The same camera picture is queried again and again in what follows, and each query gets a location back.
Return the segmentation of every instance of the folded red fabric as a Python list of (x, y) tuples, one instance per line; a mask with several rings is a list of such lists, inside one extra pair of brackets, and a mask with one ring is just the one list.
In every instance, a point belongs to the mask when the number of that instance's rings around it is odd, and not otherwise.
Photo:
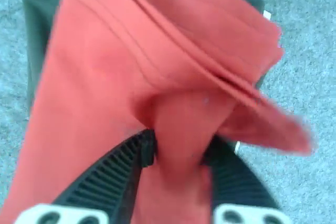
[(52, 202), (145, 128), (133, 224), (210, 223), (200, 159), (214, 133), (308, 153), (309, 136), (257, 80), (282, 56), (280, 29), (244, 0), (62, 0), (15, 178), (0, 214)]

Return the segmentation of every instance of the carpet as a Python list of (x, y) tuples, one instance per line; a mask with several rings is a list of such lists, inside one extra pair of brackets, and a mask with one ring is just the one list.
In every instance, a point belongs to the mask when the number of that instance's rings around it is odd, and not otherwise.
[[(317, 148), (297, 157), (242, 145), (239, 154), (294, 223), (336, 223), (336, 0), (265, 2), (286, 53), (261, 90), (311, 126)], [(0, 0), (0, 206), (27, 124), (25, 53), (21, 0)]]

